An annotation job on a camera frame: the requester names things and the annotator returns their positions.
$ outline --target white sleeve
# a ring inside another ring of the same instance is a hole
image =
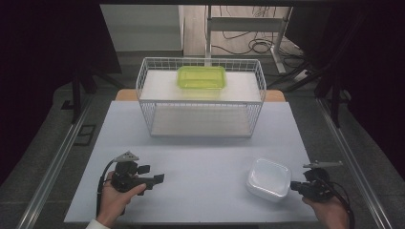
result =
[[[110,229],[110,228],[99,223],[97,220],[92,219],[89,225],[87,225],[86,229]]]

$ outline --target white tabletop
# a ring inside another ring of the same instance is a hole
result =
[[[66,222],[88,222],[96,213],[96,187],[107,163],[131,151],[139,165],[165,174],[164,183],[134,197],[118,220],[135,224],[265,223],[313,221],[297,192],[278,203],[246,189],[260,157],[283,164],[292,180],[305,181],[309,158],[287,102],[265,103],[252,138],[151,137],[139,104],[113,101]]]

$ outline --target green lid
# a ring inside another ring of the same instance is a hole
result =
[[[221,66],[183,66],[178,69],[177,84],[182,89],[222,89],[225,69]]]

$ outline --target white plastic container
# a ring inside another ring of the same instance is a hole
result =
[[[261,198],[278,202],[285,198],[291,182],[291,170],[265,158],[257,159],[249,172],[247,190]]]

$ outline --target hand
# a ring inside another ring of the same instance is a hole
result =
[[[126,193],[120,193],[111,185],[113,172],[107,176],[101,195],[100,211],[96,220],[106,227],[112,227],[117,218],[124,211],[125,206],[131,201],[131,198],[141,193],[146,188],[146,184],[138,185]]]
[[[348,213],[337,197],[333,197],[327,202],[314,202],[308,198],[303,201],[312,207],[316,217],[329,229],[348,228]]]

